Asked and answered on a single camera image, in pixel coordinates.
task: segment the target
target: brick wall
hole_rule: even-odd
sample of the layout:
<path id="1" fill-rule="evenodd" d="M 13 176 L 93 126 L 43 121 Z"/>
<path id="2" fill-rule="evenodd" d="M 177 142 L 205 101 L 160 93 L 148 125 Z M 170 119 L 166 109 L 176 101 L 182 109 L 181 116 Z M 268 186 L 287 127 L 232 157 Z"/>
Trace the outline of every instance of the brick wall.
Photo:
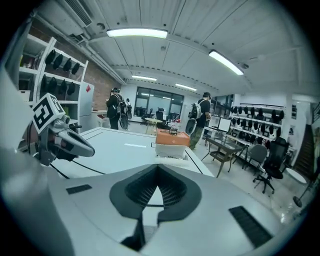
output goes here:
<path id="1" fill-rule="evenodd" d="M 67 42 L 64 38 L 54 33 L 48 27 L 43 25 L 40 21 L 35 19 L 32 23 L 29 34 L 45 41 L 49 42 L 51 37 L 54 37 L 57 42 L 55 47 L 66 54 L 74 57 L 82 63 L 86 63 L 88 60 L 88 66 L 84 75 L 84 81 L 94 85 L 94 109 L 105 110 L 106 109 L 106 99 L 110 96 L 110 90 L 114 87 L 120 88 L 121 85 L 115 81 L 109 74 L 102 70 L 97 64 L 88 59 L 86 55 L 80 52 L 76 47 Z M 70 77 L 75 80 L 79 80 L 81 77 Z"/>

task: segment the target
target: pants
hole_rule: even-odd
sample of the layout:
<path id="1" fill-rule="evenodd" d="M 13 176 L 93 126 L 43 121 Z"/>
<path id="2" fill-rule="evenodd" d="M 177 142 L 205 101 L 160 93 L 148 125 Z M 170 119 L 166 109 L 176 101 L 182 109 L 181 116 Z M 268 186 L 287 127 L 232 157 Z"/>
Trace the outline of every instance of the pants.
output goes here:
<path id="1" fill-rule="evenodd" d="M 198 126 L 195 127 L 194 132 L 190 136 L 190 149 L 191 150 L 194 150 L 196 148 L 196 144 L 200 140 L 203 129 L 204 129 L 203 127 L 198 127 Z"/>
<path id="2" fill-rule="evenodd" d="M 119 122 L 119 116 L 116 115 L 115 117 L 109 118 L 110 121 L 110 128 L 114 130 L 119 130 L 118 122 Z"/>

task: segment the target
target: white backpack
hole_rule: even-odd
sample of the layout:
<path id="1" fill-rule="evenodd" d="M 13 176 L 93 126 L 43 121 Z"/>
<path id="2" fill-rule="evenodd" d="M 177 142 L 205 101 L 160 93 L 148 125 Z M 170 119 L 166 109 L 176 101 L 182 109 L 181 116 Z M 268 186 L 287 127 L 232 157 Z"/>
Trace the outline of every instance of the white backpack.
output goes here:
<path id="1" fill-rule="evenodd" d="M 200 104 L 202 102 L 206 101 L 206 99 L 203 99 L 202 101 L 200 101 L 200 103 L 198 102 L 195 102 L 193 103 L 191 106 L 192 106 L 192 110 L 191 110 L 191 113 L 190 113 L 190 116 L 189 118 L 190 119 L 199 119 L 201 117 L 201 115 L 203 114 L 201 112 L 201 106 Z"/>

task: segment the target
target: black jacket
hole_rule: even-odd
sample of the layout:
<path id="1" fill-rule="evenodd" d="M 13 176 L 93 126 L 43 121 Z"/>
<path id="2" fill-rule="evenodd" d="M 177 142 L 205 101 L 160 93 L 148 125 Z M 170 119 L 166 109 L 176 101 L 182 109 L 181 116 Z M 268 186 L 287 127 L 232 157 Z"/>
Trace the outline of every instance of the black jacket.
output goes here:
<path id="1" fill-rule="evenodd" d="M 117 95 L 121 101 L 124 99 L 120 94 Z M 114 118 L 117 115 L 117 106 L 119 104 L 119 99 L 115 95 L 111 95 L 109 100 L 106 102 L 106 106 L 108 107 L 108 110 L 106 112 L 107 118 Z"/>

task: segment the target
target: box on table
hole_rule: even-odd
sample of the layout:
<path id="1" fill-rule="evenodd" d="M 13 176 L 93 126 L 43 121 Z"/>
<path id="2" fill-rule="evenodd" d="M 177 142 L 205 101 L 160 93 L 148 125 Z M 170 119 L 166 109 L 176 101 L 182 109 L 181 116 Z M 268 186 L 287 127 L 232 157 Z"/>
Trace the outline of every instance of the box on table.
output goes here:
<path id="1" fill-rule="evenodd" d="M 179 132 L 177 135 L 171 135 L 168 133 L 169 130 L 165 129 L 157 129 L 156 131 L 156 144 L 163 144 L 163 145 L 181 145 L 187 146 L 190 145 L 190 137 L 185 132 Z"/>

